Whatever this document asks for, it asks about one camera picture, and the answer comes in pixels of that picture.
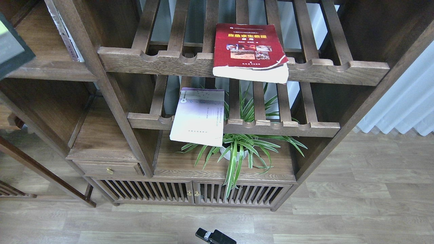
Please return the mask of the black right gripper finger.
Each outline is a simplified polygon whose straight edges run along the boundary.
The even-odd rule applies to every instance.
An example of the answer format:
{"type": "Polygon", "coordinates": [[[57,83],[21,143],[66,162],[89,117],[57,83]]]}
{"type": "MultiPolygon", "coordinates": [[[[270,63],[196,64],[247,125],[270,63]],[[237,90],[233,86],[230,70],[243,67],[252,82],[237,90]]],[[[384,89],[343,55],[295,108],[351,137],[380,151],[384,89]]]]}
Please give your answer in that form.
{"type": "Polygon", "coordinates": [[[206,231],[205,229],[198,228],[195,233],[195,236],[200,238],[201,240],[209,243],[209,244],[236,244],[237,242],[215,229],[214,232],[206,231]]]}

